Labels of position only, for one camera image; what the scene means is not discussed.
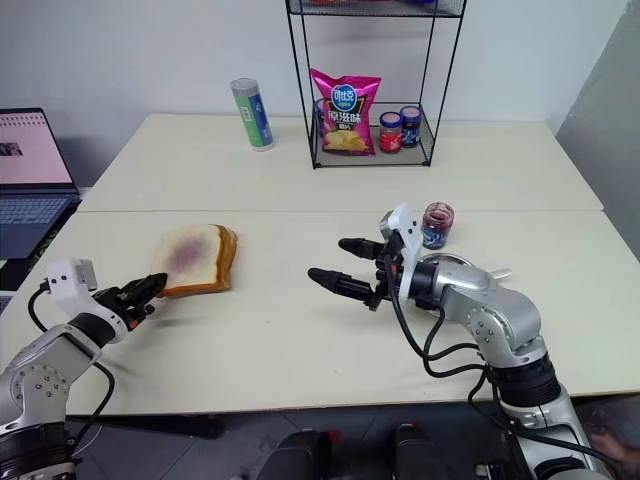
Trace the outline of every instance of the blue jar lid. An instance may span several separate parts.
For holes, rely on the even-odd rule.
[[[396,112],[384,112],[380,115],[380,125],[385,128],[397,128],[402,125],[402,118]]]
[[[400,109],[400,116],[403,120],[409,120],[410,122],[420,122],[420,109],[409,105]]]

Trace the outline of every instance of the green label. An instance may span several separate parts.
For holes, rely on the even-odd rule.
[[[251,111],[251,104],[249,103],[249,97],[236,97],[236,104],[238,110],[240,110],[240,116],[244,123],[244,128],[247,129],[247,135],[249,135],[249,143],[254,147],[264,147],[260,131],[256,125],[256,120],[253,118],[253,112]]]

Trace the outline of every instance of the pink snack bag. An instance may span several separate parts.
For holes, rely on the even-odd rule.
[[[324,97],[322,149],[350,155],[375,155],[369,131],[369,109],[380,77],[331,78],[316,69],[311,77]]]

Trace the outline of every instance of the cylindrical container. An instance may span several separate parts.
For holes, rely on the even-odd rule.
[[[316,125],[317,131],[320,138],[324,137],[324,98],[316,101],[315,104],[316,110]]]
[[[422,217],[424,246],[431,250],[438,250],[444,247],[452,225],[453,208],[443,202],[435,202],[429,205]]]
[[[380,115],[380,150],[398,153],[402,149],[402,118],[396,112]]]
[[[420,139],[420,109],[418,107],[402,107],[402,146],[415,147]]]
[[[264,111],[258,82],[253,78],[238,78],[231,82],[238,110],[254,150],[263,152],[273,147],[273,136]]]

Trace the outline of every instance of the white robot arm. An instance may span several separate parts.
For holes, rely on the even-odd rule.
[[[488,378],[494,386],[496,403],[505,417],[503,428],[517,439],[530,478],[610,478],[593,454],[606,457],[589,448],[569,395],[555,376],[540,335],[540,314],[533,302],[500,286],[492,274],[468,262],[451,258],[418,261],[421,242],[415,218],[415,212],[403,204],[380,222],[384,244],[362,238],[340,240],[341,248],[376,261],[379,283],[375,291],[368,283],[336,271],[312,268],[309,276],[334,293],[363,301],[371,310],[377,309],[382,300],[392,301],[407,340],[430,375],[443,378],[460,371],[481,370],[482,379]],[[400,300],[406,299],[441,313],[425,348],[418,346],[404,320]],[[448,350],[477,348],[485,365],[449,372],[431,369],[431,361],[447,354],[431,355],[428,349],[429,338],[445,317],[462,325],[476,342]]]
[[[45,329],[0,375],[0,478],[75,478],[74,442],[64,430],[69,388],[97,362],[102,347],[122,340],[153,312],[148,302],[166,279],[155,274],[92,296],[97,285],[90,261],[51,264],[37,294],[49,292],[72,320]]]

